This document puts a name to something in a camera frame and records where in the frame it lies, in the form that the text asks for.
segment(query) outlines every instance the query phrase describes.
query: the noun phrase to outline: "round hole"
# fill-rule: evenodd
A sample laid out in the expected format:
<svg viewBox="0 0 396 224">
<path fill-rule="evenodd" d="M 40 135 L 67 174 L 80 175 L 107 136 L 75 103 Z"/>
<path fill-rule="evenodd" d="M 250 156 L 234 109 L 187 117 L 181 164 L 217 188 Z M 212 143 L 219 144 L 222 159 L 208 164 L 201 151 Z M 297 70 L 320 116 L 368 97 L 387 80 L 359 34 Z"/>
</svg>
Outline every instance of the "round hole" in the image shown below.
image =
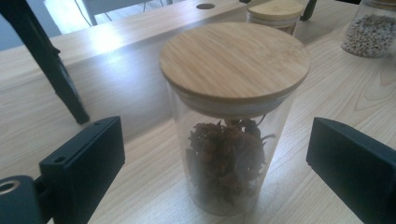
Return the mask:
<svg viewBox="0 0 396 224">
<path fill-rule="evenodd" d="M 9 180 L 0 184 L 0 195 L 7 194 L 12 190 L 16 189 L 20 185 L 19 180 Z"/>
<path fill-rule="evenodd" d="M 63 162 L 65 159 L 66 159 L 65 157 L 59 157 L 59 158 L 55 159 L 55 162 L 56 163 Z"/>
<path fill-rule="evenodd" d="M 210 3 L 203 3 L 197 6 L 198 9 L 211 9 L 214 8 L 215 5 L 210 4 Z"/>
</svg>

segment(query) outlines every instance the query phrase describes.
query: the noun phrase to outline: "loose leaf tea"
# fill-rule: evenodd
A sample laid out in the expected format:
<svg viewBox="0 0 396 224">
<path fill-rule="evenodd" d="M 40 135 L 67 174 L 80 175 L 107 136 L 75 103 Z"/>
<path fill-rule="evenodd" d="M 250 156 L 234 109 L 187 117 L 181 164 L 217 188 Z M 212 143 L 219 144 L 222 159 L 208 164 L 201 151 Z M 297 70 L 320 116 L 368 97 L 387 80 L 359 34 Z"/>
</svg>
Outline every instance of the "loose leaf tea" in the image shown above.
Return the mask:
<svg viewBox="0 0 396 224">
<path fill-rule="evenodd" d="M 234 197 L 251 197 L 257 191 L 254 180 L 262 175 L 265 140 L 274 135 L 261 138 L 259 124 L 252 119 L 225 120 L 225 124 L 196 124 L 186 157 L 199 199 L 234 206 Z"/>
</svg>

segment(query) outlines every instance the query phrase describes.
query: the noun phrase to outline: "glass storage jar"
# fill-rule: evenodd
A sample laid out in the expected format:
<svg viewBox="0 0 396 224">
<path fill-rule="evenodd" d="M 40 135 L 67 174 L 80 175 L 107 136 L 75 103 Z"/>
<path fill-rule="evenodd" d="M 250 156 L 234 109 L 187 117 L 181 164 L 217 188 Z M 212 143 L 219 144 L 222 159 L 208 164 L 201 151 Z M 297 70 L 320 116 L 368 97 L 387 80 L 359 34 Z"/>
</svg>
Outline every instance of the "glass storage jar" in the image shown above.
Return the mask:
<svg viewBox="0 0 396 224">
<path fill-rule="evenodd" d="M 247 22 L 274 27 L 294 35 L 304 5 L 294 0 L 256 0 L 247 4 Z"/>
<path fill-rule="evenodd" d="M 161 69 L 190 196 L 220 216 L 254 207 L 310 59 L 277 29 L 214 23 L 170 39 Z"/>
<path fill-rule="evenodd" d="M 396 0 L 361 0 L 341 48 L 377 58 L 396 53 Z"/>
</svg>

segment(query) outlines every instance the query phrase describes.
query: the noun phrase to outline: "wooden counter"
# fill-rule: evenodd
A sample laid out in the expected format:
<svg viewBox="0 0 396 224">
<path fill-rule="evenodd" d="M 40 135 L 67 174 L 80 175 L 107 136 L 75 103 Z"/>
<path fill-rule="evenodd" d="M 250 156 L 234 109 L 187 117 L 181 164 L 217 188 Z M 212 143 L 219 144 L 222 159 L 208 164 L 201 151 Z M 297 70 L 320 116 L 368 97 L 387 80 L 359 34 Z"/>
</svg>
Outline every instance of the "wooden counter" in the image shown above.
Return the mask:
<svg viewBox="0 0 396 224">
<path fill-rule="evenodd" d="M 120 115 L 126 163 L 91 223 L 361 223 L 305 161 L 314 117 L 335 119 L 396 148 L 396 60 L 340 48 L 358 7 L 319 0 L 296 37 L 311 69 L 297 97 L 256 210 L 216 217 L 187 192 L 159 53 L 199 25 L 245 21 L 246 5 L 187 0 L 121 21 L 52 38 L 92 121 Z M 39 176 L 38 163 L 79 126 L 24 47 L 0 52 L 0 179 Z"/>
</svg>

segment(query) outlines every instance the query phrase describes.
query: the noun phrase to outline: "glass jar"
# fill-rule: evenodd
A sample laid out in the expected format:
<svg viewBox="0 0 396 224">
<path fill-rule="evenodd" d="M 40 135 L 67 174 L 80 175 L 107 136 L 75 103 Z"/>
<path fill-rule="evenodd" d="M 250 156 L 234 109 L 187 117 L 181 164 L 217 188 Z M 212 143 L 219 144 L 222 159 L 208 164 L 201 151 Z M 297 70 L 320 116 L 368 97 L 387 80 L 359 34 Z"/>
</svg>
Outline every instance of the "glass jar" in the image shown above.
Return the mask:
<svg viewBox="0 0 396 224">
<path fill-rule="evenodd" d="M 396 53 L 396 0 L 361 0 L 341 48 L 378 58 Z"/>
<path fill-rule="evenodd" d="M 198 27 L 165 44 L 161 69 L 199 207 L 219 216 L 254 207 L 309 66 L 293 36 L 245 22 Z"/>
<path fill-rule="evenodd" d="M 294 35 L 304 5 L 294 0 L 256 0 L 247 4 L 247 22 L 267 25 Z"/>
</svg>

